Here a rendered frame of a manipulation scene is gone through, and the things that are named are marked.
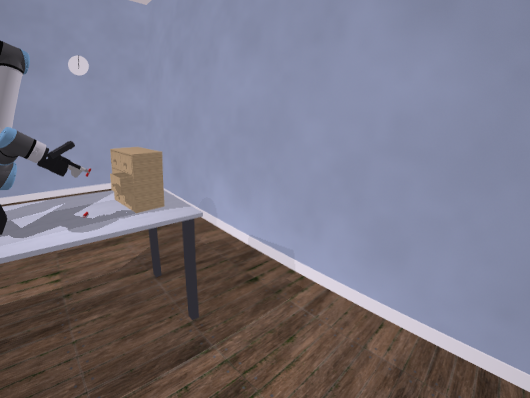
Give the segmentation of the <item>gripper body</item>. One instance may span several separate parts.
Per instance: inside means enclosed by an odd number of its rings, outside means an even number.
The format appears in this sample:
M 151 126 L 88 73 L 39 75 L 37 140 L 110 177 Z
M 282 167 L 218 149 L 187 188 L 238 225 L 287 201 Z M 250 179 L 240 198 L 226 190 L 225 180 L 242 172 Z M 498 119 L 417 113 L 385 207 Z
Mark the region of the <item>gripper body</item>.
M 49 148 L 46 147 L 45 153 L 37 165 L 63 177 L 68 170 L 68 162 L 63 161 L 65 158 L 61 155 L 52 159 L 48 152 Z M 47 160 L 46 156 L 48 157 Z

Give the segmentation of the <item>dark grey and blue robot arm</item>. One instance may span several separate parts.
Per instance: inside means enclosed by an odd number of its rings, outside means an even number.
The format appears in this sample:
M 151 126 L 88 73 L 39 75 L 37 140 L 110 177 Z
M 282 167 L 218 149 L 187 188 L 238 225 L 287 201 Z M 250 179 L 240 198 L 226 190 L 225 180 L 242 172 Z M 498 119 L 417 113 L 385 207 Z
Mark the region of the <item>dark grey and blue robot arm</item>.
M 0 41 L 0 190 L 13 186 L 17 172 L 13 162 L 18 156 L 38 163 L 46 150 L 45 144 L 12 129 L 21 79 L 29 64 L 27 52 Z M 54 159 L 73 147 L 68 141 L 49 154 Z

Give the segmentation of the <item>light brown wooden chest of drawers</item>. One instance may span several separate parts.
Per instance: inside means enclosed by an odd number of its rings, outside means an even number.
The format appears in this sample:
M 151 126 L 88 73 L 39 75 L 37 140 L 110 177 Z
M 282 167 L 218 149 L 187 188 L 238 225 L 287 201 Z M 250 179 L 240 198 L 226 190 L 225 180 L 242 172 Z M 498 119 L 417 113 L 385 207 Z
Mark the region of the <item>light brown wooden chest of drawers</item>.
M 128 154 L 129 152 L 137 149 L 139 147 L 128 147 L 122 148 L 120 150 L 110 149 L 111 151 L 120 152 L 121 154 Z M 118 169 L 121 172 L 128 173 L 133 175 L 133 185 L 134 185 L 134 197 L 135 197 L 135 213 L 140 213 L 160 207 L 164 207 L 164 187 L 163 187 L 163 160 L 162 152 L 155 152 L 156 150 L 143 148 L 137 152 L 133 153 L 143 153 L 143 154 L 128 154 L 132 156 L 132 171 L 133 174 L 125 172 L 118 168 L 111 166 L 112 169 Z

